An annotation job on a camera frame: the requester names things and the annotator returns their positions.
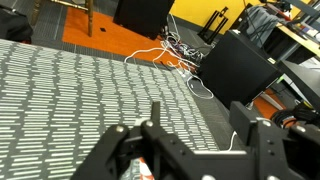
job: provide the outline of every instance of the floor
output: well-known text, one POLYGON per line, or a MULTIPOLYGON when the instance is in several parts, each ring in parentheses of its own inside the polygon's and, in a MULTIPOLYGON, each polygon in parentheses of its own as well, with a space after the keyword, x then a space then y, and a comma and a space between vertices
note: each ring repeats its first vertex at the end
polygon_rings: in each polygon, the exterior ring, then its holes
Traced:
MULTIPOLYGON (((34 45, 50 47, 84 55, 114 59, 118 61, 124 60, 125 57, 122 55, 89 49, 86 47, 62 42, 62 27, 64 24, 64 18, 67 8, 58 4, 54 4, 48 0, 43 0, 43 2, 44 3, 42 9, 45 9, 45 11, 40 11, 38 22, 34 27, 34 35, 32 37, 34 45)), ((1 4, 17 9, 19 12, 26 14, 29 19, 31 17, 33 0, 2 0, 1 4)), ((94 1, 94 10, 106 15, 113 16, 116 7, 117 0, 94 1)), ((171 31, 175 30, 172 23, 169 23, 169 28, 171 31)), ((210 51, 210 48, 208 48, 208 46, 204 44, 201 38, 197 36, 197 32, 186 29, 179 25, 177 26, 177 28, 183 42, 186 42, 193 47, 201 47, 201 51, 205 54, 210 51)), ((152 63, 139 59, 136 59, 136 63, 150 67, 153 66, 152 63)), ((196 93, 206 94, 205 90, 198 82, 191 83, 194 84, 194 91, 196 93)), ((214 136, 219 149, 228 149, 230 145, 230 138, 233 132, 232 127, 228 123, 229 111, 224 108, 224 106, 216 98, 205 100, 194 96, 194 100, 197 103, 197 106, 200 109, 200 112, 204 117, 211 134, 214 136)), ((253 110, 253 112, 259 116, 259 113, 257 111, 253 110)), ((234 150, 242 149, 241 142, 237 137, 235 138, 233 147, 234 150)))

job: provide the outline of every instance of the gray patterned carpet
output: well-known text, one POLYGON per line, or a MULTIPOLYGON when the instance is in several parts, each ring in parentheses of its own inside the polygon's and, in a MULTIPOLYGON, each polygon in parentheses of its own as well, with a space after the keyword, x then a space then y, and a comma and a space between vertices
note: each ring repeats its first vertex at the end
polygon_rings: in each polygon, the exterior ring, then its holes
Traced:
POLYGON ((161 125, 218 150, 179 74, 0 40, 0 178, 68 178, 112 124, 161 102, 161 125))

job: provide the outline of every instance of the chair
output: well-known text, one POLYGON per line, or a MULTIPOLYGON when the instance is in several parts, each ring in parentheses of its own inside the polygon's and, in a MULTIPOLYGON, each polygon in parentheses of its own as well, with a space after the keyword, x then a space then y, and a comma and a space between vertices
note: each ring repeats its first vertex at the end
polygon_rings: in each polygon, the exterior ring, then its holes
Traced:
MULTIPOLYGON (((38 20, 41 1, 42 0, 34 0, 34 9, 33 9, 33 13, 32 13, 31 25, 35 25, 38 20)), ((65 2, 62 0, 50 0, 50 1, 62 4, 65 6, 84 10, 88 14, 88 19, 89 19, 89 21, 88 21, 88 35, 90 37, 92 36, 93 0, 85 0, 85 2, 86 2, 85 7, 82 7, 82 6, 79 6, 76 4, 72 4, 72 3, 68 3, 68 2, 65 2)))

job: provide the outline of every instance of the wall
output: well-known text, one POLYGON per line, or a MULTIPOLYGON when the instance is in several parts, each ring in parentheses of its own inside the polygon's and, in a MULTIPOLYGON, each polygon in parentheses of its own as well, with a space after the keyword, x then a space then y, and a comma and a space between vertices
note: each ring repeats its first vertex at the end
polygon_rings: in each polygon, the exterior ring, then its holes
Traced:
MULTIPOLYGON (((245 2, 253 5, 260 4, 259 0, 245 0, 245 2)), ((229 21, 220 32, 223 34, 244 10, 243 0, 175 0, 170 12, 174 16, 203 27, 215 10, 221 11, 225 6, 229 8, 225 14, 229 21)), ((299 10, 294 7, 292 10, 293 17, 298 12, 299 10)), ((217 24, 218 21, 215 21, 211 29, 214 29, 217 24)))

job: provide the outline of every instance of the black monitor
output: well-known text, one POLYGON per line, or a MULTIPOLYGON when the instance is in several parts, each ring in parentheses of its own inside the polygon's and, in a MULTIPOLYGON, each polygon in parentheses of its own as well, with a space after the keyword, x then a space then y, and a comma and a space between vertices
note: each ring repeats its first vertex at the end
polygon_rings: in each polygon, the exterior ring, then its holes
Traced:
POLYGON ((231 30, 202 61, 199 76, 230 109, 232 101, 251 103, 281 76, 270 62, 274 60, 241 33, 231 30))

